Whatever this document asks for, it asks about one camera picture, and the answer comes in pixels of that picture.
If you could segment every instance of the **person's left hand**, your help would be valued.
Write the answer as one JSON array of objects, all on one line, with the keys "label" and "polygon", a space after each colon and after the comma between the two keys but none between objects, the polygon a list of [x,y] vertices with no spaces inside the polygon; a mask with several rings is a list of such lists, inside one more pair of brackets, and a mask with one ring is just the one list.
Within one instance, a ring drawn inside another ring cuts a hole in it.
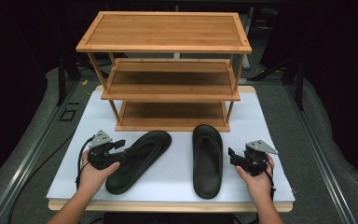
[{"label": "person's left hand", "polygon": [[115,162],[109,167],[98,170],[88,162],[89,151],[82,155],[82,165],[84,166],[80,175],[80,184],[77,191],[87,192],[91,197],[101,188],[104,180],[110,176],[120,166],[120,162]]}]

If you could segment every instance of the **black shoe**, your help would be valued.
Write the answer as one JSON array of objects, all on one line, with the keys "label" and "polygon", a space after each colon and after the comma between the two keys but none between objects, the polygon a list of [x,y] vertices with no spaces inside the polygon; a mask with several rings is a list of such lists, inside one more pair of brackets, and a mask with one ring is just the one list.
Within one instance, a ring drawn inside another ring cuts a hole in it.
[{"label": "black shoe", "polygon": [[223,173],[223,141],[212,126],[201,124],[193,132],[193,186],[203,199],[214,198]]},{"label": "black shoe", "polygon": [[171,141],[171,136],[163,131],[144,134],[125,150],[126,158],[120,167],[107,177],[106,189],[112,194],[127,191],[167,150]]}]

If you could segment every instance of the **forearm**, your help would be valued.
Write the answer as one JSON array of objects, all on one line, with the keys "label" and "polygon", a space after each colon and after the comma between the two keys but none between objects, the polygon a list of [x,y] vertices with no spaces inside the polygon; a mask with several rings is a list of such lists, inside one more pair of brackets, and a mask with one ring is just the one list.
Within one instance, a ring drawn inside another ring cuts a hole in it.
[{"label": "forearm", "polygon": [[270,198],[255,201],[259,224],[281,224],[283,220]]},{"label": "forearm", "polygon": [[77,192],[48,223],[79,223],[92,196]]}]

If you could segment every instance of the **top shelf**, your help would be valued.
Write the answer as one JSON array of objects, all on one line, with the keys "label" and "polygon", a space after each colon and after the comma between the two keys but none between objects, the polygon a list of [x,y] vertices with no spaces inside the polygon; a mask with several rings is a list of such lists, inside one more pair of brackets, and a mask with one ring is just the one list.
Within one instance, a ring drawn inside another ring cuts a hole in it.
[{"label": "top shelf", "polygon": [[102,11],[78,52],[252,52],[238,13]]}]

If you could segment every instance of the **dark background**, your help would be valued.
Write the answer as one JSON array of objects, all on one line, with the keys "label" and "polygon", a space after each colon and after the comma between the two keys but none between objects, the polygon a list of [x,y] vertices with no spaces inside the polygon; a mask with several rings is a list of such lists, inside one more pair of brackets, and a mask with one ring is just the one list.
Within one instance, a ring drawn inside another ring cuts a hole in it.
[{"label": "dark background", "polygon": [[[43,99],[48,84],[46,72],[58,66],[60,56],[76,54],[78,38],[98,11],[174,10],[169,4],[173,1],[162,1],[166,5],[118,2],[64,1],[56,4],[41,0],[0,0],[0,167],[18,144]],[[219,1],[215,4],[213,1],[208,4],[189,2],[186,1],[181,10],[243,13],[248,7],[238,3],[220,4]],[[358,2],[318,7],[285,7],[282,4],[280,7],[281,14],[262,64],[271,67],[296,54],[312,18],[323,8],[323,22],[318,23],[315,38],[307,42],[302,57],[304,74],[324,103],[334,140],[344,157],[358,169]]]}]

